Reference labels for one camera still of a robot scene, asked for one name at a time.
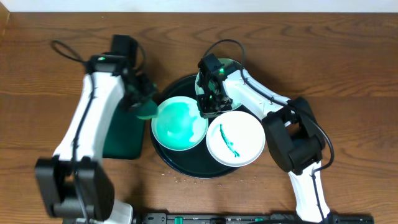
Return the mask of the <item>green-smeared plate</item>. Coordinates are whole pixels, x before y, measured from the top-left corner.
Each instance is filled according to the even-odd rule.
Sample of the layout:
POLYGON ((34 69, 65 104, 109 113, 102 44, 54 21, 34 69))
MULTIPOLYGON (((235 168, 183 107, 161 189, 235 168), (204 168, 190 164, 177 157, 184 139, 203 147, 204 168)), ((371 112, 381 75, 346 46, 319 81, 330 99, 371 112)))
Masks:
POLYGON ((174 96, 158 106, 151 130, 161 146, 172 151, 186 151, 205 138, 208 125, 208 119, 200 115, 196 100, 174 96))

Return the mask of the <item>green scrubbing sponge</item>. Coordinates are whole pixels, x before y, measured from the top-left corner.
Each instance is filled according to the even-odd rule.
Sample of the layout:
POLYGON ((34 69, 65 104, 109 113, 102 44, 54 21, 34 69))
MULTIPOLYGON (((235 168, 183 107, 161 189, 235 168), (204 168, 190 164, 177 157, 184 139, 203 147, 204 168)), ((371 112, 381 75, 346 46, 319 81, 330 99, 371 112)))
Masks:
POLYGON ((136 108, 133 113, 142 120, 152 119, 158 115, 158 105, 153 100, 149 100, 136 108))

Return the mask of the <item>white plate with green streak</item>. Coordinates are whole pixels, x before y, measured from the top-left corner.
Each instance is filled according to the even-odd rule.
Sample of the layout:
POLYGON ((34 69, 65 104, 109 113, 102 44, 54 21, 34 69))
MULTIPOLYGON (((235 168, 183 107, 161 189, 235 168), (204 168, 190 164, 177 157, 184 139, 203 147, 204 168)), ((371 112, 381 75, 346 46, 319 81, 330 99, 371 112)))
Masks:
POLYGON ((243 111, 231 111, 215 118, 206 134, 211 156, 220 164, 242 167, 263 152, 266 137, 259 120, 243 111))

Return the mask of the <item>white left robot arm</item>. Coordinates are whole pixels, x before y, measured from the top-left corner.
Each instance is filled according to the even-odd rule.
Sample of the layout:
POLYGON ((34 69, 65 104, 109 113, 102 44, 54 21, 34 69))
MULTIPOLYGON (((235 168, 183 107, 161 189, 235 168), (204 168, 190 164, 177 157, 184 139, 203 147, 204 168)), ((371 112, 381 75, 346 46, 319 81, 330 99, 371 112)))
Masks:
POLYGON ((84 63, 80 101, 51 158, 40 158, 35 178, 49 216, 67 223, 132 223, 133 207, 115 198, 103 165, 105 139, 121 102, 140 108, 153 84, 136 76, 129 56, 99 54, 84 63))

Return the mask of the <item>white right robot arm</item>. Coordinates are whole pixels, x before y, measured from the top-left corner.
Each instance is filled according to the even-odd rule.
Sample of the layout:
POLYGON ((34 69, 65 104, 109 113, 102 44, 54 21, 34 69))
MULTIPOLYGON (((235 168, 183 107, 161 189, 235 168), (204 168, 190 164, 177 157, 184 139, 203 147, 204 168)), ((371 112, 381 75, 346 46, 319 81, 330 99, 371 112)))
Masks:
POLYGON ((300 219, 310 223, 326 220, 330 209, 320 171, 325 168, 322 150, 331 141, 307 100, 280 96, 235 64, 201 68, 196 94, 201 116, 213 118, 206 145, 218 162, 245 166, 267 147, 290 177, 300 219))

